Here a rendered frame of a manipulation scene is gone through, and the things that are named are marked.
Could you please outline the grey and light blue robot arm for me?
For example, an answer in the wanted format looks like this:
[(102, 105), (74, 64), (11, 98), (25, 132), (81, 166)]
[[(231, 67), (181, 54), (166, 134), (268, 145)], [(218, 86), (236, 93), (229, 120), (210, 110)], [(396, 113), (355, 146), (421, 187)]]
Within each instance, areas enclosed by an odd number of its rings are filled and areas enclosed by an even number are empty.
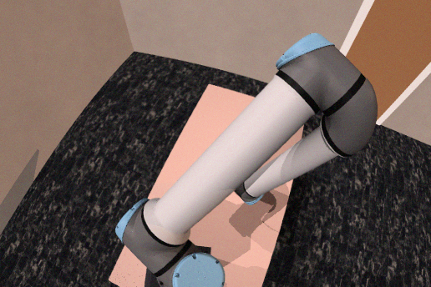
[[(115, 233), (160, 287), (224, 287), (221, 262), (188, 239), (190, 229), (234, 191), (253, 205), (338, 155), (356, 154), (373, 135), (372, 84), (321, 34), (299, 40), (276, 67), (274, 78), (161, 198), (141, 199), (118, 222)], [(319, 110), (326, 115), (321, 127), (261, 168)]]

